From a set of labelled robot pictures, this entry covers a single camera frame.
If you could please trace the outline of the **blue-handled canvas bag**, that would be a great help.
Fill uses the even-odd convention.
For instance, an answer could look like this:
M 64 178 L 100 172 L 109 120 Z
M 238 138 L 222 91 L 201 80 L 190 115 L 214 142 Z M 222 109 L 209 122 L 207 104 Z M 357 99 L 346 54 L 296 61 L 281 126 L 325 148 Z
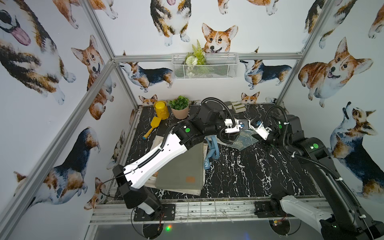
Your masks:
M 251 130 L 240 131 L 238 135 L 235 136 L 235 139 L 231 140 L 230 144 L 222 142 L 218 138 L 218 136 L 212 135 L 205 137 L 205 141 L 207 142 L 208 146 L 208 151 L 204 159 L 204 169 L 209 170 L 211 168 L 212 160 L 218 160 L 220 158 L 220 146 L 242 151 L 245 148 L 250 147 L 251 145 L 259 142 L 257 138 L 253 137 L 254 134 L 255 132 Z

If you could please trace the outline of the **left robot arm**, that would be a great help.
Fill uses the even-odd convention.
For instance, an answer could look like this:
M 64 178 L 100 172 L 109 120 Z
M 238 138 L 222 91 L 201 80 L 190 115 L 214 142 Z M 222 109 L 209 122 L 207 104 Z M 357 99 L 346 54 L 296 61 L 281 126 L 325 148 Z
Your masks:
M 184 154 L 207 136 L 217 136 L 221 142 L 232 144 L 241 130 L 249 127 L 248 120 L 236 119 L 221 100 L 208 97 L 201 101 L 194 115 L 167 128 L 163 141 L 139 160 L 113 168 L 113 181 L 127 209 L 139 208 L 152 216 L 162 210 L 162 204 L 146 187 L 146 181 L 171 160 Z

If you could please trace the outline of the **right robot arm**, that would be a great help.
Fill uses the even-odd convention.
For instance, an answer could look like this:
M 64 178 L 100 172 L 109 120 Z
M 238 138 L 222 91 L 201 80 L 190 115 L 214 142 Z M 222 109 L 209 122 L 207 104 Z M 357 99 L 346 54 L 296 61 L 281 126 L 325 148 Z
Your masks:
M 270 145 L 279 147 L 290 159 L 297 160 L 312 176 L 320 188 L 331 213 L 306 204 L 293 196 L 280 199 L 282 210 L 317 230 L 325 240 L 377 240 L 384 235 L 384 224 L 375 221 L 364 210 L 352 190 L 338 173 L 331 155 L 321 140 L 306 138 L 300 119 L 287 115 L 281 106 L 282 117 L 277 119 L 277 129 L 263 138 Z

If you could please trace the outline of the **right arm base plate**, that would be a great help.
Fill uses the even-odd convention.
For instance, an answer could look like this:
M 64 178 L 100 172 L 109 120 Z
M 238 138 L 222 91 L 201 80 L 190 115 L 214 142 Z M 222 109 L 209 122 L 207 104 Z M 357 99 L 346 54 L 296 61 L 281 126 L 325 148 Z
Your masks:
M 254 206 L 254 215 L 258 218 L 283 218 L 286 216 L 286 213 L 282 210 L 280 202 L 277 200 L 256 201 L 254 202 Z

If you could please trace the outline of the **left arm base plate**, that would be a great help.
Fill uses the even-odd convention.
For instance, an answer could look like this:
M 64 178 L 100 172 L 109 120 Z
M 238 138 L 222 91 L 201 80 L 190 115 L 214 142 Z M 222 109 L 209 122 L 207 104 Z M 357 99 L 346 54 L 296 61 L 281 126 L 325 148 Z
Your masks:
M 175 219 L 176 205 L 164 204 L 150 215 L 143 209 L 137 208 L 134 222 L 173 221 Z

